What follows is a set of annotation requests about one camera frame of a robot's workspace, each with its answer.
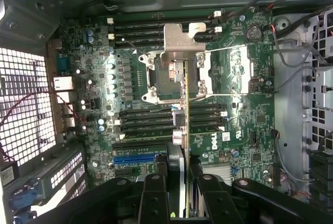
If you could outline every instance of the screw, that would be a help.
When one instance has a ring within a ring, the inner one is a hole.
[[[9,28],[10,28],[10,29],[16,29],[17,26],[18,26],[18,24],[17,24],[17,22],[15,22],[15,21],[12,21],[12,22],[9,23]]]
[[[200,94],[206,94],[206,89],[205,88],[199,88],[199,93]]]
[[[241,186],[247,186],[249,183],[247,182],[247,181],[245,181],[245,180],[240,180],[239,182],[239,185],[241,185]]]
[[[46,36],[44,34],[39,34],[38,37],[40,40],[44,40],[46,38]]]
[[[203,54],[198,54],[197,55],[197,60],[202,61],[203,60]]]
[[[239,20],[240,20],[241,22],[244,22],[244,21],[245,21],[245,16],[244,16],[244,15],[240,15],[240,16],[239,16]]]
[[[126,181],[125,180],[120,180],[117,182],[117,185],[121,186],[121,185],[125,185]]]
[[[154,59],[153,58],[149,58],[147,61],[148,61],[149,64],[154,64]]]
[[[203,178],[204,178],[205,180],[211,180],[211,179],[212,179],[212,177],[211,177],[210,175],[204,175]]]

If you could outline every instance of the capacitor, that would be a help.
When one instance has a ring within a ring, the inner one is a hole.
[[[110,94],[111,99],[115,99],[117,96],[118,96],[117,93],[111,93],[111,94]]]
[[[98,131],[99,131],[99,132],[104,132],[104,131],[105,131],[105,127],[104,127],[104,125],[99,126],[99,127],[98,127]]]
[[[87,31],[87,36],[92,36],[93,34],[94,34],[94,32],[92,30]]]
[[[88,37],[88,42],[89,42],[90,44],[92,44],[92,43],[94,42],[94,38],[93,38],[92,36],[89,36],[89,37]]]
[[[105,123],[105,121],[104,121],[104,119],[100,118],[100,119],[97,121],[97,123],[98,123],[99,125],[103,125],[103,124]]]
[[[86,110],[87,108],[90,108],[88,105],[82,105],[81,106],[82,110]]]
[[[95,85],[95,84],[96,84],[96,82],[95,82],[95,81],[93,81],[93,80],[88,80],[88,84],[89,84],[89,85]]]
[[[114,55],[115,53],[116,53],[116,51],[114,50],[114,48],[109,49],[109,54],[110,55]]]
[[[115,84],[110,84],[109,87],[110,87],[111,90],[115,90],[115,89],[117,88],[117,85],[115,85]]]
[[[261,40],[262,32],[257,26],[252,26],[245,31],[245,39],[248,42],[258,42]]]
[[[236,149],[232,149],[232,150],[231,150],[231,154],[232,154],[232,156],[234,156],[234,157],[238,157],[238,156],[239,156],[239,151],[236,150]]]

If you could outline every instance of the electrolytic capacitor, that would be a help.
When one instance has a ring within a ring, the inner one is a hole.
[[[117,93],[111,93],[111,94],[110,94],[111,99],[115,99],[117,96],[118,96]]]
[[[236,149],[232,149],[232,150],[231,150],[231,154],[232,154],[232,156],[234,156],[234,157],[238,157],[238,156],[239,156],[239,151],[236,150]]]
[[[98,131],[99,132],[104,132],[105,131],[105,126],[104,125],[99,126]]]
[[[94,32],[92,30],[87,31],[87,36],[92,36],[93,34],[94,34]]]
[[[95,82],[95,81],[93,81],[93,80],[88,80],[88,84],[89,84],[89,85],[95,85],[95,84],[96,84],[96,82]]]
[[[103,125],[103,124],[105,123],[105,121],[104,121],[104,119],[100,118],[100,119],[97,121],[97,123],[98,123],[99,125]]]
[[[90,108],[90,106],[89,105],[82,105],[81,108],[82,108],[82,110],[86,110],[86,109]]]
[[[90,44],[92,44],[92,43],[94,42],[94,38],[93,38],[92,36],[89,36],[89,37],[88,37],[88,42],[89,42]]]
[[[111,90],[115,90],[115,89],[117,88],[117,85],[115,85],[115,84],[110,84],[109,87],[110,87]]]

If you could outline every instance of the pcie slot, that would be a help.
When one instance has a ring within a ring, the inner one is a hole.
[[[113,158],[113,164],[124,165],[124,164],[149,163],[154,161],[155,156],[156,154],[115,156]]]
[[[149,20],[128,20],[128,21],[115,21],[114,28],[121,29],[124,27],[138,27],[138,26],[164,26],[166,23],[191,23],[191,22],[204,22],[211,23],[212,21],[208,17],[183,17],[183,18],[168,18],[168,19],[149,19]]]
[[[160,139],[160,140],[153,140],[153,141],[140,141],[140,142],[120,142],[120,143],[113,143],[112,149],[113,150],[121,150],[124,148],[140,148],[140,147],[155,147],[165,145],[167,142],[171,141],[169,139]]]

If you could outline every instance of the black ram slot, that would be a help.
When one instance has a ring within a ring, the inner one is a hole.
[[[124,129],[122,130],[122,133],[131,133],[131,132],[154,132],[154,131],[162,131],[162,130],[170,130],[174,129],[175,126],[169,125],[169,126],[158,126],[157,128],[152,127],[140,127],[140,128],[130,128],[130,129]]]
[[[153,141],[140,141],[140,142],[121,142],[121,143],[113,143],[112,149],[113,150],[121,150],[121,149],[128,149],[128,148],[139,148],[139,147],[154,147],[154,146],[161,146],[165,145],[166,143],[171,142],[171,139],[160,139],[160,140],[153,140]]]
[[[199,43],[210,43],[211,39],[196,39]],[[154,42],[148,42],[148,43],[135,43],[135,47],[155,47],[155,46],[164,46],[164,39],[159,39],[157,41],[154,40]],[[115,44],[116,49],[123,49],[123,48],[133,48],[129,43],[122,42],[122,43],[116,43]]]
[[[149,20],[128,20],[128,21],[115,21],[114,28],[119,29],[122,27],[141,26],[141,25],[163,25],[165,23],[190,23],[190,22],[205,22],[211,23],[208,17],[183,17],[183,18],[152,18]]]
[[[188,28],[183,29],[183,32],[188,32]],[[214,28],[207,28],[206,32],[199,32],[196,36],[205,35],[209,32],[214,32]],[[127,41],[133,41],[137,38],[140,39],[151,39],[151,38],[160,38],[164,36],[163,30],[148,30],[148,31],[129,31],[128,33],[116,32],[116,41],[121,41],[122,38],[125,38]]]

